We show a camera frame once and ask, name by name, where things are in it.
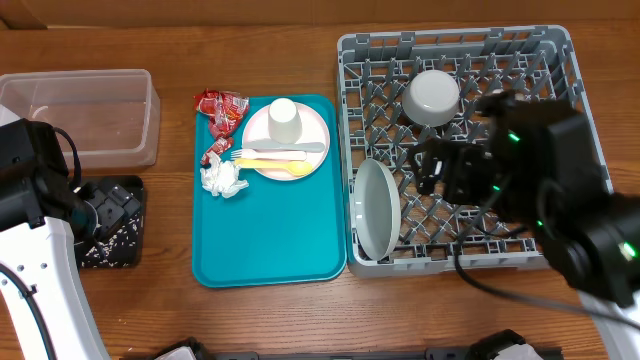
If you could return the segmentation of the large red snack wrapper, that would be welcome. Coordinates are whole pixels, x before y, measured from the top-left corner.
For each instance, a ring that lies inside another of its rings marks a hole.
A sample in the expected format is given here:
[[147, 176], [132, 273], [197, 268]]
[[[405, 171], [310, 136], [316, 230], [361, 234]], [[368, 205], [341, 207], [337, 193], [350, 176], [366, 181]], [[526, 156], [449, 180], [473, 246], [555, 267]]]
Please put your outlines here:
[[195, 110], [209, 118], [215, 140], [231, 137], [249, 111], [249, 98], [236, 92], [205, 89], [194, 100]]

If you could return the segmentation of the small grey bowl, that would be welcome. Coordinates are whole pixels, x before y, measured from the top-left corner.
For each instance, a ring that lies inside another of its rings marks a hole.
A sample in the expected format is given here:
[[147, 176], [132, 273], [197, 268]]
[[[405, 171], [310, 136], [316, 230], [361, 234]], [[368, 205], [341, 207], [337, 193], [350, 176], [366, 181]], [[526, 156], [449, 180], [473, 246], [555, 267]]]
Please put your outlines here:
[[419, 73], [402, 94], [406, 116], [418, 125], [437, 127], [458, 113], [460, 89], [455, 79], [440, 70]]

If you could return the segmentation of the grey round plate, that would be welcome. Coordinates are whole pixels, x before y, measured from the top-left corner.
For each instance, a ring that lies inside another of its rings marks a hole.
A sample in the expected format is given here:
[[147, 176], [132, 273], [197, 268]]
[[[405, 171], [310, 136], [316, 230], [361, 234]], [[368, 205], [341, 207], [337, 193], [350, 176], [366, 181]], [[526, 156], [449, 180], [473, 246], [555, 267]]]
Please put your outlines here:
[[358, 168], [354, 184], [355, 227], [366, 256], [380, 261], [394, 250], [401, 228], [400, 197], [390, 170], [375, 159]]

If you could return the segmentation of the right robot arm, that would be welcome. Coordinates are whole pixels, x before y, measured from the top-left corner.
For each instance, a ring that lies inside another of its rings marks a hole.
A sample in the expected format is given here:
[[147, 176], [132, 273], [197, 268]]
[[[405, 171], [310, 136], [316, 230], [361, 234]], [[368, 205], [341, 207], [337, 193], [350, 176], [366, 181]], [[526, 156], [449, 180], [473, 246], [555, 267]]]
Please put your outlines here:
[[639, 199], [606, 188], [589, 117], [567, 100], [529, 102], [512, 90], [479, 98], [475, 110], [490, 121], [483, 143], [429, 138], [408, 150], [418, 192], [430, 194], [442, 182], [445, 201], [523, 225], [582, 304], [508, 292], [470, 277], [461, 255], [478, 217], [456, 237], [456, 272], [496, 297], [587, 315], [610, 358], [638, 358]]

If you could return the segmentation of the white napkin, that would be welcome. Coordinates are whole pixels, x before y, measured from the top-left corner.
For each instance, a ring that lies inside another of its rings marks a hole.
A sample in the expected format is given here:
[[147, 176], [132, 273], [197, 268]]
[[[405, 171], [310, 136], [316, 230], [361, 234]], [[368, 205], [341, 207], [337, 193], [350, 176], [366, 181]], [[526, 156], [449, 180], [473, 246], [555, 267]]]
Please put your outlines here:
[[249, 187], [247, 180], [239, 179], [240, 167], [232, 161], [222, 161], [213, 151], [208, 151], [202, 156], [201, 166], [202, 188], [214, 197], [231, 198]]

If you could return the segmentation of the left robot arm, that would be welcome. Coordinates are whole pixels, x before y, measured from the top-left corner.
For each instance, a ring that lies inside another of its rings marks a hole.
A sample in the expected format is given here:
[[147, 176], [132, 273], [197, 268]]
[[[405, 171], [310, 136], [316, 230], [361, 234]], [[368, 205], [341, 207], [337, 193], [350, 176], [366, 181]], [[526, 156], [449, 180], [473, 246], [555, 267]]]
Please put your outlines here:
[[106, 359], [79, 271], [139, 261], [146, 193], [133, 175], [83, 179], [66, 135], [1, 110], [1, 294], [25, 358]]

